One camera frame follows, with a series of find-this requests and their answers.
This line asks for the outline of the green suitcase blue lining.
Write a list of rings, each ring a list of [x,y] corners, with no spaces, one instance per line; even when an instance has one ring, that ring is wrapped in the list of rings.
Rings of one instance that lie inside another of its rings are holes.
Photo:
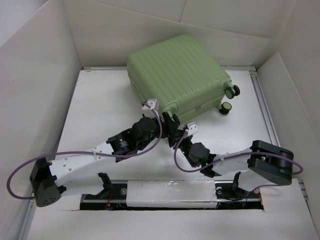
[[[191,34],[161,41],[130,54],[127,74],[142,101],[156,99],[158,112],[188,122],[217,108],[228,114],[240,89],[209,52]]]

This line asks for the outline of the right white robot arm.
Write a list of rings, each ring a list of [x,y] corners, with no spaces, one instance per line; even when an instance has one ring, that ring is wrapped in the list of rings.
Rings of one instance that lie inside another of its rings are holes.
[[[219,155],[191,139],[191,136],[182,135],[173,149],[182,152],[192,167],[191,172],[200,172],[208,178],[234,173],[224,194],[230,202],[242,200],[260,187],[292,183],[294,154],[287,149],[255,140],[242,151]]]

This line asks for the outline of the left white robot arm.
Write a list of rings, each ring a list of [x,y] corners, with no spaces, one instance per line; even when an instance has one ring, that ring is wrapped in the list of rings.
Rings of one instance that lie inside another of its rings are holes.
[[[114,186],[100,166],[141,156],[151,151],[149,145],[153,141],[160,139],[167,139],[169,147],[173,147],[179,125],[179,118],[168,112],[161,117],[143,116],[132,127],[89,151],[65,152],[66,158],[51,161],[45,156],[38,158],[29,177],[37,207],[50,206],[66,195],[109,198]]]

